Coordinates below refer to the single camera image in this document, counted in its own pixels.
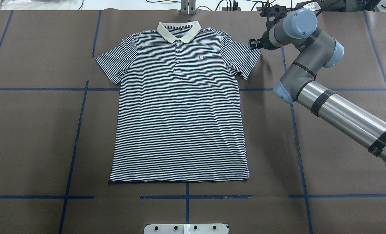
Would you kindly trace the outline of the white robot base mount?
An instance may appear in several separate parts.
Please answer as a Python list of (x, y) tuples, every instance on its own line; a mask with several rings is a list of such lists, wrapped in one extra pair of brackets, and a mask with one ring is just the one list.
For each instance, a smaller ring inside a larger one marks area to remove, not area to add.
[(146, 225), (144, 234), (229, 234), (229, 225), (222, 223), (204, 224), (151, 224)]

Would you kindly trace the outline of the left grey silver robot arm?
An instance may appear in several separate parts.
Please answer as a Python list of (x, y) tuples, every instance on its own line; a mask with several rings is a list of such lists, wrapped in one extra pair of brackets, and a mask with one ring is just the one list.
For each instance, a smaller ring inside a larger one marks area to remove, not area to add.
[(267, 29), (251, 48), (295, 47), (298, 54), (273, 88), (288, 104), (343, 132), (386, 167), (386, 121), (338, 94), (341, 90), (386, 93), (386, 78), (372, 41), (366, 12), (314, 11), (266, 6), (260, 15)]

